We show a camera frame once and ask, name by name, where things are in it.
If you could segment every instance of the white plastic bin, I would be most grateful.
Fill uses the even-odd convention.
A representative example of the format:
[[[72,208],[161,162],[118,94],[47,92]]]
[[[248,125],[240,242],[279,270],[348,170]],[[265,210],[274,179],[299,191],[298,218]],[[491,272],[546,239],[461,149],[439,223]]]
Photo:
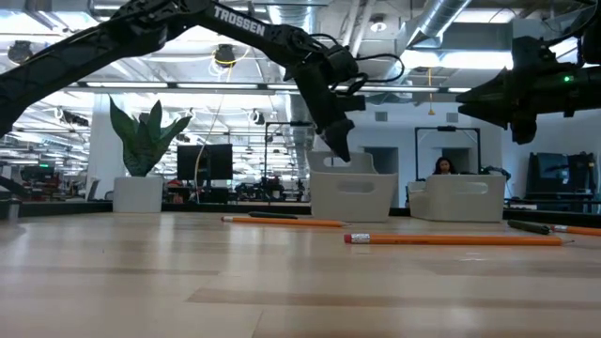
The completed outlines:
[[[428,221],[496,223],[504,191],[503,176],[433,175],[409,183],[409,208],[412,217]]]
[[[307,153],[313,216],[343,222],[386,222],[398,174],[378,174],[371,154],[351,153],[350,165],[326,165],[332,156],[327,151]]]

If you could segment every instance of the table surface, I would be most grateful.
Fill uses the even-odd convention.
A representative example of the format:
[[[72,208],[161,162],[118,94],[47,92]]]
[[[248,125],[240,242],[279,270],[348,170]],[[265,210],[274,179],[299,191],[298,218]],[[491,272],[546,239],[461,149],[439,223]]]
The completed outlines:
[[[221,216],[0,224],[0,336],[601,336],[601,238],[563,234],[576,241],[563,247],[346,245],[347,232],[531,234],[500,223],[392,218],[332,229]]]

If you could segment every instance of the potted plant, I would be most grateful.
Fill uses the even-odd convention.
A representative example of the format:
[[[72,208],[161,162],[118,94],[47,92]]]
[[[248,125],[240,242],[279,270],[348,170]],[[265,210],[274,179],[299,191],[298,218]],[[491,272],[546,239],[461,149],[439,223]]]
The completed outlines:
[[[111,123],[123,141],[123,162],[131,177],[115,179],[113,212],[161,212],[162,177],[146,175],[161,160],[174,137],[190,123],[191,116],[161,128],[161,102],[150,114],[130,117],[111,100]]]

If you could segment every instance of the white planter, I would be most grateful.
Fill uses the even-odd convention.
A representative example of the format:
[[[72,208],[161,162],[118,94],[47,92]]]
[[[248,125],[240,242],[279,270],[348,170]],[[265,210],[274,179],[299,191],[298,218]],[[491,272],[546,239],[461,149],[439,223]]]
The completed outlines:
[[[113,212],[161,212],[162,177],[118,177]]]

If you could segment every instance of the woman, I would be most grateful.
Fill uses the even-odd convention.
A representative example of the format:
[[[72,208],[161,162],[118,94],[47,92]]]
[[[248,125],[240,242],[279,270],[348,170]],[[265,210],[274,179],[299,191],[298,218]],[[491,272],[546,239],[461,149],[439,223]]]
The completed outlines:
[[[445,157],[440,157],[436,161],[436,167],[434,168],[433,175],[450,175],[450,174],[457,174],[455,167],[453,166],[453,163],[451,162],[451,160],[449,160]]]

